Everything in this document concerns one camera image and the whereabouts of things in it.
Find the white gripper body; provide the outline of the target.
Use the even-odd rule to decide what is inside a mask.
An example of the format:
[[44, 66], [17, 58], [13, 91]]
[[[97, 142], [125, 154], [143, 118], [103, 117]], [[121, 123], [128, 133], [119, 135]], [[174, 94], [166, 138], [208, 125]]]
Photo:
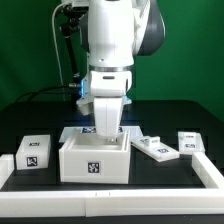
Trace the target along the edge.
[[96, 132], [102, 138], [115, 138], [118, 135], [123, 98], [94, 98], [94, 118]]

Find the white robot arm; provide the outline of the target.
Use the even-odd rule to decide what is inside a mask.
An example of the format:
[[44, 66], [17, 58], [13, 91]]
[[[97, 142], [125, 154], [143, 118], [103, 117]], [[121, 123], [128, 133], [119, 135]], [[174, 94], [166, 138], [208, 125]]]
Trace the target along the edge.
[[88, 52], [87, 74], [77, 105], [93, 113], [96, 133], [118, 135], [132, 85], [133, 57], [150, 56], [163, 44], [165, 25], [157, 0], [61, 0], [78, 19], [81, 46]]

